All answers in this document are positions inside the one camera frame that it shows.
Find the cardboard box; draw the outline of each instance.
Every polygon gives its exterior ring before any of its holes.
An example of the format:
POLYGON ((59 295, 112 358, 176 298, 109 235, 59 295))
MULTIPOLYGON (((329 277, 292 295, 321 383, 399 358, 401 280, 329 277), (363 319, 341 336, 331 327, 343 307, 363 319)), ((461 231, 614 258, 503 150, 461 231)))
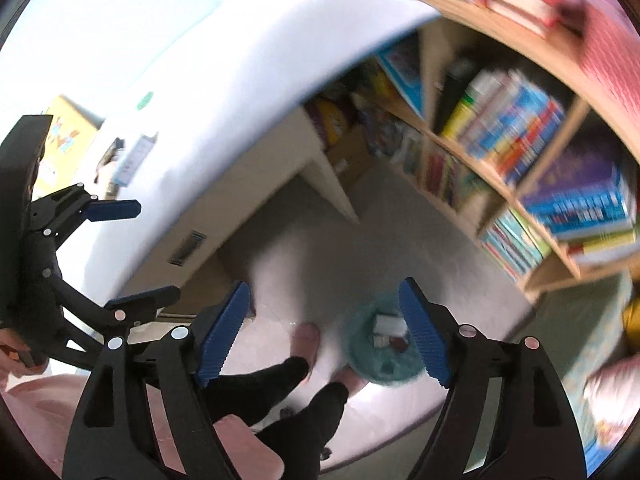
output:
POLYGON ((356 124, 326 152, 326 158, 344 189, 348 189, 373 165, 364 139, 364 127, 356 124))

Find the air vent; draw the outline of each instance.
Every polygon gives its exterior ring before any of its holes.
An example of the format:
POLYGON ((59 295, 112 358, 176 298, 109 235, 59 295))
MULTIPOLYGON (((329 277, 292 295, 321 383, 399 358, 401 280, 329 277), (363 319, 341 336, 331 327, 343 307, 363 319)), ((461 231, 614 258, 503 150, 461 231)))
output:
POLYGON ((207 235, 197 231, 191 231, 191 234, 180 244, 180 247, 175 250, 174 254, 171 255, 168 260, 169 263, 178 267, 183 266, 187 258, 191 256, 206 239, 207 235))

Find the teal basket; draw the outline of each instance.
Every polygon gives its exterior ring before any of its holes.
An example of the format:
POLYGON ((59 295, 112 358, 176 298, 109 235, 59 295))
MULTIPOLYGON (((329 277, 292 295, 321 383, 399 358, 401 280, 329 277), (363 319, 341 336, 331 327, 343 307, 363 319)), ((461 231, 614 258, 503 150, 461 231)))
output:
POLYGON ((351 368, 363 379, 383 386, 400 386, 424 371, 424 364, 409 333, 409 348, 403 353, 373 346, 376 314, 401 317, 398 297, 389 294, 356 309, 345 325, 344 352, 351 368))

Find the green sticker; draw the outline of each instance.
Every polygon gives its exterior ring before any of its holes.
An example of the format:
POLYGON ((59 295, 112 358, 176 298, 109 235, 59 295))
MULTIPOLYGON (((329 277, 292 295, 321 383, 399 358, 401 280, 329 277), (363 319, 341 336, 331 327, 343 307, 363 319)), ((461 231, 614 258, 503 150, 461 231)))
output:
POLYGON ((138 109, 138 111, 142 110, 142 108, 144 108, 145 106, 147 106, 149 104, 149 101, 151 101, 151 98, 154 96, 153 92, 148 92, 142 99, 140 99, 140 102, 138 103, 138 105, 136 106, 136 108, 138 109))

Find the white wall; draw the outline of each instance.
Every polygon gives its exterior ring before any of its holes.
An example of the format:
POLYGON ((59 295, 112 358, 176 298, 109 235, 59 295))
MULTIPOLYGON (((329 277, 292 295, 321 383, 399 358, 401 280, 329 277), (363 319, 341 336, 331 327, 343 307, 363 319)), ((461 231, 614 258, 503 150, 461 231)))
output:
POLYGON ((0 140, 64 94, 105 117, 220 0, 31 0, 0 50, 0 140))

